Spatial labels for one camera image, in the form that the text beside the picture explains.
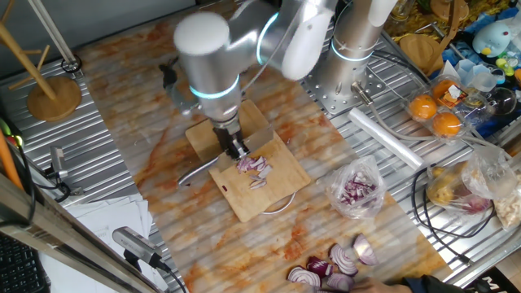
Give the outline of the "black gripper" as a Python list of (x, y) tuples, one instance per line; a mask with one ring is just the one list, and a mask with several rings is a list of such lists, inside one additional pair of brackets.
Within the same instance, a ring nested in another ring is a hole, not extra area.
[(212, 126), (222, 150), (232, 160), (239, 160), (250, 154), (243, 140), (243, 133), (238, 120), (213, 120)]

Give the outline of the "bare person hand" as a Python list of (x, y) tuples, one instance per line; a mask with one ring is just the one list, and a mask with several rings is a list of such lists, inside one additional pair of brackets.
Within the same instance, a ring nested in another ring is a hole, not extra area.
[(375, 278), (365, 278), (356, 283), (350, 293), (412, 293), (404, 285), (386, 285)]

